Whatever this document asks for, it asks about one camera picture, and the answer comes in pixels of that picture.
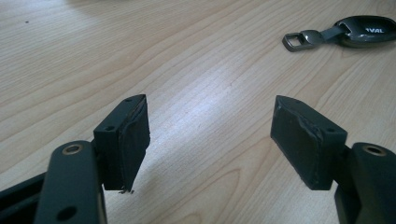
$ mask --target screw hole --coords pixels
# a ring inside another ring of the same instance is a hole
[[[113,130],[114,129],[114,126],[107,126],[107,127],[105,127],[105,130],[106,131],[111,131],[111,130]]]
[[[71,146],[65,147],[64,150],[62,150],[62,153],[66,156],[69,156],[69,155],[79,153],[81,150],[82,150],[82,145],[80,145],[80,144],[71,145]]]
[[[379,147],[364,146],[363,149],[366,152],[368,152],[368,153],[370,153],[372,155],[375,155],[375,156],[386,156],[387,155],[387,152],[384,149],[379,148]]]
[[[58,216],[56,216],[56,219],[58,219],[58,221],[69,220],[76,214],[76,212],[77,212],[77,208],[75,206],[66,207],[58,213]]]

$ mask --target table surface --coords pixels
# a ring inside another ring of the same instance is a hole
[[[0,189],[46,171],[145,93],[151,143],[133,194],[107,191],[109,223],[337,223],[270,138],[275,98],[311,105],[346,145],[396,149],[396,48],[288,52],[284,34],[394,0],[41,0],[0,3]]]

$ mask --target key chain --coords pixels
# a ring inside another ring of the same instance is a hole
[[[292,40],[300,45],[293,45]],[[379,16],[353,16],[340,20],[325,31],[304,30],[287,34],[283,45],[288,51],[314,49],[325,43],[335,43],[350,48],[372,48],[386,45],[396,40],[396,22]]]

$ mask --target car key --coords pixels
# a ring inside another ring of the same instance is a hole
[[[379,16],[353,16],[340,20],[325,31],[304,30],[287,34],[283,45],[288,51],[313,49],[325,43],[336,43],[350,48],[372,48],[396,40],[396,22]]]

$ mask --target black plastic part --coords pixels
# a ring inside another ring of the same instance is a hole
[[[0,223],[32,223],[45,174],[0,192]]]
[[[310,189],[330,189],[347,132],[305,103],[277,96],[271,137]]]
[[[132,190],[149,146],[146,95],[123,100],[93,131],[106,190]]]
[[[311,189],[338,183],[341,224],[396,223],[396,155],[368,143],[344,145],[347,132],[301,101],[276,97],[271,137]]]
[[[379,16],[353,16],[340,20],[334,26],[344,27],[339,44],[352,48],[371,48],[396,40],[396,22]]]
[[[347,161],[361,203],[354,222],[396,223],[396,155],[384,147],[356,143]]]
[[[35,223],[106,223],[103,190],[90,142],[76,141],[52,153]]]

